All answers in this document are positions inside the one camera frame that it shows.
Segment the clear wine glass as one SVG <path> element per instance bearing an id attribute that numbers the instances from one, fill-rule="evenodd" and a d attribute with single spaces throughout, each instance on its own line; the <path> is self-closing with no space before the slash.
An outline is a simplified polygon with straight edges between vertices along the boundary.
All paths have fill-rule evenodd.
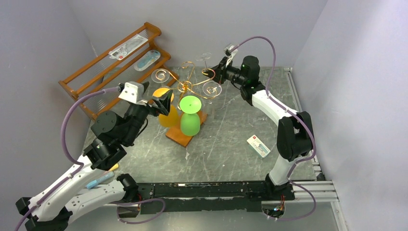
<path id="1" fill-rule="evenodd" d="M 212 80 L 204 83 L 202 89 L 208 104 L 212 104 L 212 100 L 222 92 L 222 86 Z"/>
<path id="2" fill-rule="evenodd" d="M 154 70 L 151 74 L 151 80 L 155 83 L 161 84 L 162 88 L 169 88 L 167 82 L 170 77 L 170 72 L 164 68 L 158 68 Z"/>
<path id="3" fill-rule="evenodd" d="M 195 57 L 196 61 L 203 62 L 204 63 L 204 69 L 202 70 L 202 74 L 205 75 L 206 77 L 210 77 L 210 71 L 208 71 L 208 65 L 207 65 L 207 60 L 210 59 L 212 54 L 210 52 L 205 52 L 202 54 L 199 54 Z"/>

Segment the clear wine glass back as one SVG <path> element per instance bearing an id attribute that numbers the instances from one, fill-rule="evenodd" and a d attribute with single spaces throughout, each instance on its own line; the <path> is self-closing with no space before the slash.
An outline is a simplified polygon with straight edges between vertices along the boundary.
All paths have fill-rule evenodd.
<path id="1" fill-rule="evenodd" d="M 151 80 L 155 83 L 161 84 L 162 88 L 169 88 L 167 82 L 170 77 L 170 72 L 164 68 L 158 68 L 154 70 L 151 74 Z"/>

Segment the clear wine glass front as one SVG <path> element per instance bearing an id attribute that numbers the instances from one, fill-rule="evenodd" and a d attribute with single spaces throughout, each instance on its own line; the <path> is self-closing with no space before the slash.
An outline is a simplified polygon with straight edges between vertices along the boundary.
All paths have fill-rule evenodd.
<path id="1" fill-rule="evenodd" d="M 210 71 L 208 71 L 208 65 L 207 65 L 207 60 L 210 59 L 212 54 L 210 52 L 205 52 L 202 54 L 199 54 L 195 57 L 196 61 L 203 62 L 204 63 L 204 69 L 202 70 L 202 74 L 205 75 L 206 77 L 210 77 Z"/>

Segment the green plastic wine glass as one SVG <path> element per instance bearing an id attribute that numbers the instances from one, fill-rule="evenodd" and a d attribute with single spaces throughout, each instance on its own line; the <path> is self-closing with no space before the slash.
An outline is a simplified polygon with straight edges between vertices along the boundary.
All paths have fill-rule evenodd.
<path id="1" fill-rule="evenodd" d="M 198 115 L 202 107 L 200 99 L 192 95 L 186 96 L 181 99 L 179 107 L 183 112 L 180 119 L 181 132 L 186 136 L 195 136 L 201 127 L 201 121 Z"/>

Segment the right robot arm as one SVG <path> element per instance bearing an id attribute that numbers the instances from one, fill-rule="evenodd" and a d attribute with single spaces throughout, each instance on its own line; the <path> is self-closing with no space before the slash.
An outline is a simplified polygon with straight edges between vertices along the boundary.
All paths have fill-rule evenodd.
<path id="1" fill-rule="evenodd" d="M 224 57 L 218 65 L 203 71 L 203 75 L 218 84 L 226 80 L 240 90 L 241 97 L 251 106 L 266 114 L 278 127 L 276 147 L 279 157 L 267 174 L 264 192 L 267 198 L 275 200 L 289 183 L 291 172 L 297 161 L 313 150 L 313 128 L 310 114 L 293 110 L 271 93 L 259 80 L 259 60 L 246 56 L 240 68 L 233 67 Z"/>

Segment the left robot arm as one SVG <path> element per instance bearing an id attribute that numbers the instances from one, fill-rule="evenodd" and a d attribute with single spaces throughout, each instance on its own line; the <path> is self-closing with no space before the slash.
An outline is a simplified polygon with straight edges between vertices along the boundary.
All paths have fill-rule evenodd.
<path id="1" fill-rule="evenodd" d="M 60 131 L 65 156 L 72 167 L 47 189 L 34 197 L 22 197 L 16 202 L 22 218 L 16 225 L 28 231 L 63 231 L 79 217 L 105 204 L 117 207 L 155 202 L 144 199 L 138 184 L 129 174 L 121 174 L 109 184 L 81 193 L 88 183 L 104 174 L 126 155 L 126 147 L 134 145 L 135 139 L 148 125 L 148 116 L 168 115 L 173 91 L 168 90 L 153 103 L 143 99 L 149 83 L 126 82 L 103 89 L 78 99 L 67 112 Z M 92 126 L 95 140 L 74 159 L 66 146 L 66 127 L 74 110 L 89 98 L 118 92 L 119 98 L 129 103 L 124 116 L 107 111 L 99 115 Z"/>

